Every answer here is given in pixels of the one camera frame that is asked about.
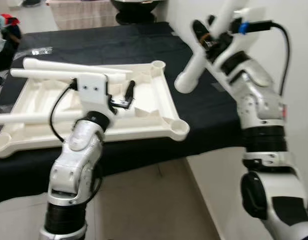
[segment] white pipe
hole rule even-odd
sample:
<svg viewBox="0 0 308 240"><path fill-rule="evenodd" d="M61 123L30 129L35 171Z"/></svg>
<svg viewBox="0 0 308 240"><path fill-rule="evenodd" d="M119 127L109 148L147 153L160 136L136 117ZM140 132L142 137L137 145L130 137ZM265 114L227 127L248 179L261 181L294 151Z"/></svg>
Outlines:
<svg viewBox="0 0 308 240"><path fill-rule="evenodd" d="M183 94L188 94L194 90L198 84L199 77L203 74L205 68L206 53L202 47L198 47L187 63L184 71L178 75L175 81L176 90Z"/></svg>
<svg viewBox="0 0 308 240"><path fill-rule="evenodd" d="M81 64L61 63L56 61L42 61L35 58L27 57L23 60L23 66L25 69L39 69L39 70L59 70L69 72L87 72L87 73L107 73L107 74L127 74L132 73L131 70L114 69L108 67L88 66Z"/></svg>
<svg viewBox="0 0 308 240"><path fill-rule="evenodd" d="M213 38L226 32L230 22L233 20L234 11L242 9L249 0L226 0L216 19L212 23L209 32Z"/></svg>
<svg viewBox="0 0 308 240"><path fill-rule="evenodd" d="M49 112L47 113L12 113L12 114L0 114L1 124L14 124L14 123L27 123L27 124L46 124L49 120ZM83 116L82 111L68 111L68 112L55 112L53 116L53 123L74 121Z"/></svg>
<svg viewBox="0 0 308 240"><path fill-rule="evenodd" d="M52 80L69 80L71 78L78 77L81 72L71 72L71 71L48 71L48 70L31 70L31 69L21 69L12 68L10 74L13 77L19 78L33 78L33 79L52 79ZM111 84L119 84L126 81L126 74L124 73L104 73Z"/></svg>

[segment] blue connector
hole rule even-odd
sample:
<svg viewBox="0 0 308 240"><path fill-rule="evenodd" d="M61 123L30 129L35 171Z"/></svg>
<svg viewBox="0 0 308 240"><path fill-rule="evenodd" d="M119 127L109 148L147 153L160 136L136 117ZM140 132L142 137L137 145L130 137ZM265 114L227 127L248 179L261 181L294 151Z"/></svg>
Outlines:
<svg viewBox="0 0 308 240"><path fill-rule="evenodd" d="M247 30L248 30L248 27L249 27L249 22L244 22L244 23L242 23L242 24L239 26L238 33L243 34L243 35L246 35Z"/></svg>

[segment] beige floor tile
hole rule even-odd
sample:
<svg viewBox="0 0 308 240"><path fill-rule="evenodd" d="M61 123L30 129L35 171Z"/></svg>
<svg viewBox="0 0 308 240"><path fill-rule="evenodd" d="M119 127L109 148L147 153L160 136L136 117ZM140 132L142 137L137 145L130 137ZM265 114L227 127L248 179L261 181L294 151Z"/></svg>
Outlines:
<svg viewBox="0 0 308 240"><path fill-rule="evenodd" d="M19 19L19 26L24 34L58 30L52 11L49 6L46 6L44 1L42 1L40 6L32 8L22 7L9 11L9 13Z"/></svg>
<svg viewBox="0 0 308 240"><path fill-rule="evenodd" d="M45 204L47 201L46 193L27 196L27 197L17 197L7 201L0 202L0 213L20 210L33 205Z"/></svg>
<svg viewBox="0 0 308 240"><path fill-rule="evenodd" d="M0 212L0 240L36 240L44 222L46 204Z"/></svg>
<svg viewBox="0 0 308 240"><path fill-rule="evenodd" d="M159 168L152 165L104 180L94 199L97 240L218 239L183 163L169 161Z"/></svg>
<svg viewBox="0 0 308 240"><path fill-rule="evenodd" d="M94 200L88 203L86 209L87 232L86 240L95 240L95 215Z"/></svg>

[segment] white plastic part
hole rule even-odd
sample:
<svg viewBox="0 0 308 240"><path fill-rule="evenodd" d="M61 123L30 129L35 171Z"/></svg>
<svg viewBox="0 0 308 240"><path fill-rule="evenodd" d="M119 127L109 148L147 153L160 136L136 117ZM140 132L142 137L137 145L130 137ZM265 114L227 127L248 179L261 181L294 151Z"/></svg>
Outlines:
<svg viewBox="0 0 308 240"><path fill-rule="evenodd" d="M175 80L175 88L177 91L188 94L198 84L199 77L206 68L206 53L202 47L198 47L193 56L189 60L186 68L181 72Z"/></svg>
<svg viewBox="0 0 308 240"><path fill-rule="evenodd" d="M78 119L83 116L82 111L68 111L58 112L53 116L53 122L70 121L72 119ZM15 113L11 114L0 114L0 125L10 123L24 123L24 124L45 124L49 120L49 112L47 113Z"/></svg>
<svg viewBox="0 0 308 240"><path fill-rule="evenodd" d="M161 137L182 141L186 138L190 128L179 119L165 80L163 61L109 67L132 71L124 82L109 82L108 91L114 99L124 98L131 80L136 86L130 109L118 108L115 124L105 133L106 142ZM0 158L19 150L61 146L47 121L56 99L69 83L70 79L28 79L11 114L0 114L0 123L5 123L0 132ZM55 110L54 127L67 138L73 123L81 116L78 92L70 90Z"/></svg>
<svg viewBox="0 0 308 240"><path fill-rule="evenodd" d="M109 119L109 127L114 124L114 114L108 107L107 77L104 74L80 72L77 88L84 113L96 111Z"/></svg>
<svg viewBox="0 0 308 240"><path fill-rule="evenodd" d="M256 22L264 19L266 9L264 7L256 8L243 8L241 10L235 11L236 18L242 18L244 22ZM230 46L223 51L213 63L214 70L216 72L221 72L221 66L224 62L230 58L232 55L240 51L247 52L252 44L258 39L259 33L253 32L246 35L235 34Z"/></svg>
<svg viewBox="0 0 308 240"><path fill-rule="evenodd" d="M40 70L60 70L69 72L88 72L88 73L130 73L130 70L114 69L109 67L88 66L81 64L61 63L56 61L43 61L35 58L27 57L23 60L25 69L40 69Z"/></svg>
<svg viewBox="0 0 308 240"><path fill-rule="evenodd" d="M211 36L217 39L220 34L225 33L233 20L234 11L242 9L248 2L249 0L226 0L209 29Z"/></svg>
<svg viewBox="0 0 308 240"><path fill-rule="evenodd" d="M21 69L21 68L12 68L10 70L10 74L13 77L19 78L32 78L32 79L49 79L49 80L62 80L66 81L71 78L76 78L83 72L75 72L75 71L48 71L48 70L36 70L36 69ZM108 81L113 84L119 84L126 81L125 73L100 73L104 74L108 77Z"/></svg>

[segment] red cloth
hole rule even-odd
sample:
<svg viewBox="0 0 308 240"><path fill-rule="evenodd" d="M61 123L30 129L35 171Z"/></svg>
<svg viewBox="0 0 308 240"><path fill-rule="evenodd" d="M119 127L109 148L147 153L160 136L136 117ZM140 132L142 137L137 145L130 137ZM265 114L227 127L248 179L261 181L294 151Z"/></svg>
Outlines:
<svg viewBox="0 0 308 240"><path fill-rule="evenodd" d="M19 24L19 20L9 14L2 13L1 16L5 18L5 25L16 26Z"/></svg>

